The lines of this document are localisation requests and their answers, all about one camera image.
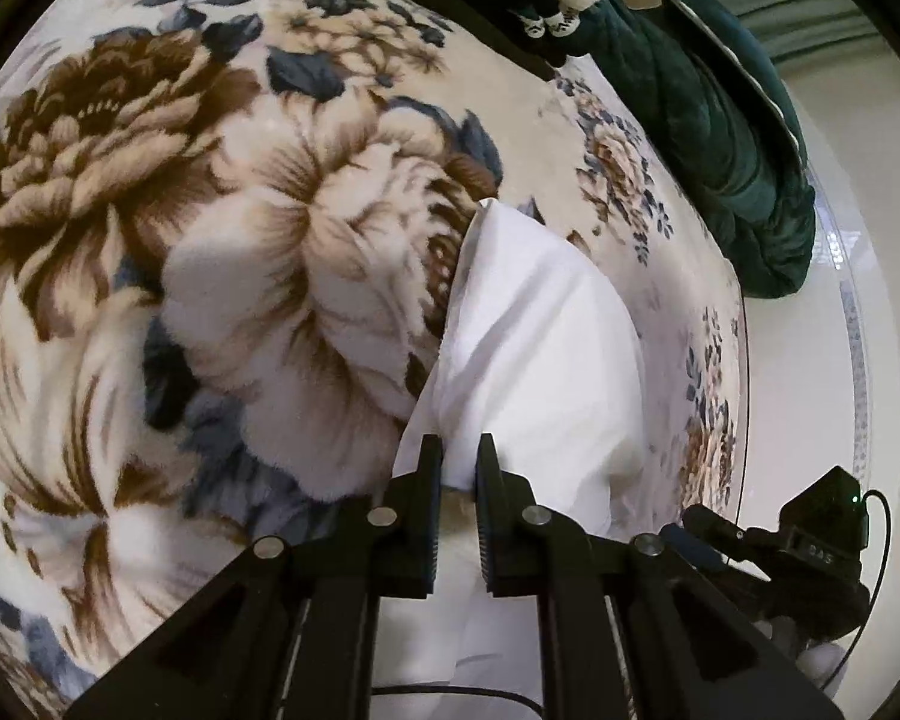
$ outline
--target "black device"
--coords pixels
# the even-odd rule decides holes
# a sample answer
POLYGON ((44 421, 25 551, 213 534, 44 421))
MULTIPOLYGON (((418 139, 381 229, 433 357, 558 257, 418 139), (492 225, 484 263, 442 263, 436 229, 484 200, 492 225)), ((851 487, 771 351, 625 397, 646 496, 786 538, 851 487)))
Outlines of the black device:
MULTIPOLYGON (((367 718, 379 599, 433 591, 441 463, 439 439, 424 437, 415 473, 391 480, 379 505, 368 497, 344 502, 328 538, 295 547, 276 536, 256 541, 79 698, 67 719, 367 718)), ((691 508, 689 538, 754 551, 767 565, 773 552, 789 566, 781 576, 803 571, 804 581, 821 578, 827 589, 852 584, 846 562, 821 564, 805 548, 836 548, 804 530, 803 501, 820 499, 817 491, 785 507, 787 524, 775 535, 748 536, 691 508), (794 544, 795 533, 810 541, 794 544)), ((842 717, 708 578, 733 569, 698 570, 682 557, 707 562, 694 559, 690 542, 588 536, 538 506, 526 479, 501 471, 490 436, 480 442, 476 506, 487 590, 538 599, 538 710, 547 720, 626 720, 631 702, 646 720, 842 717)))

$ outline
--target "bed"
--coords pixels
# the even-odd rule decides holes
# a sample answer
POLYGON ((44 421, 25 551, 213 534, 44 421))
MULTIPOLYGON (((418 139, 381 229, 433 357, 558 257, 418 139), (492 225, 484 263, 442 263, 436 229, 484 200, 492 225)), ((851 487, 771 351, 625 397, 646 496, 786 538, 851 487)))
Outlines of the bed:
POLYGON ((735 517, 739 286, 591 59, 544 81, 413 0, 39 19, 0 72, 0 670, 33 714, 250 541, 315 538, 388 478, 487 196, 631 313, 647 527, 735 517))

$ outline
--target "floral bedspread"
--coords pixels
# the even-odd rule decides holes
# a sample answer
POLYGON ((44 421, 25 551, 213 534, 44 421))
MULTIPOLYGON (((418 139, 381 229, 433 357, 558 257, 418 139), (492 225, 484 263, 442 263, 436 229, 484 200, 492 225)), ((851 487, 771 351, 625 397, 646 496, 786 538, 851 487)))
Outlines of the floral bedspread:
POLYGON ((0 74, 0 668, 36 715, 252 539, 389 477, 486 196, 634 318, 650 455, 621 517, 729 510, 737 284, 588 59, 545 83, 407 0, 36 23, 0 74))

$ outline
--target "white wall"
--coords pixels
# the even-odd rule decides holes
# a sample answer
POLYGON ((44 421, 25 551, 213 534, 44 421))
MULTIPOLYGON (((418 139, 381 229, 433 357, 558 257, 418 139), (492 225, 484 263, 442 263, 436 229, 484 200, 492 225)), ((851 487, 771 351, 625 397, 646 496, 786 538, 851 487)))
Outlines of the white wall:
MULTIPOLYGON (((900 355, 900 63, 882 47, 836 62, 785 69, 783 74, 807 123, 811 159, 825 173, 828 196, 833 194, 831 185, 847 188, 842 196, 852 196, 859 208, 887 282, 893 317, 887 316, 879 296, 860 290, 868 357, 874 360, 874 349, 878 357, 893 357, 897 342, 900 355)), ((868 718, 900 677, 900 456, 895 456, 900 452, 892 435, 895 419, 899 423, 895 412, 900 398, 879 370, 874 377, 871 485, 895 501, 893 544, 874 616, 837 694, 848 720, 868 718)), ((871 509, 875 546, 866 551, 871 553, 866 556, 866 576, 874 571, 874 553, 883 536, 879 520, 871 509)))

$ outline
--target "white fabric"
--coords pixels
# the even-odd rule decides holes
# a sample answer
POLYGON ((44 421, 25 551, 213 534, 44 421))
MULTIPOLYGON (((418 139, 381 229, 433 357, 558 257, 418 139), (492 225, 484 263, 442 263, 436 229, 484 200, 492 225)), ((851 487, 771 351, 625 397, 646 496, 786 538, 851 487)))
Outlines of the white fabric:
MULTIPOLYGON (((492 433, 503 469, 538 503, 588 532, 613 532, 610 498, 646 456, 636 331, 610 281, 573 245, 518 210, 484 201, 463 243, 439 360, 397 455, 416 466, 426 433, 442 437, 443 483, 472 490, 477 444, 492 433)), ((533 599, 487 597, 472 503, 443 506, 437 589, 426 602, 385 599, 375 685, 445 682, 540 700, 533 599)), ((499 700, 374 702, 386 720, 523 720, 499 700)))

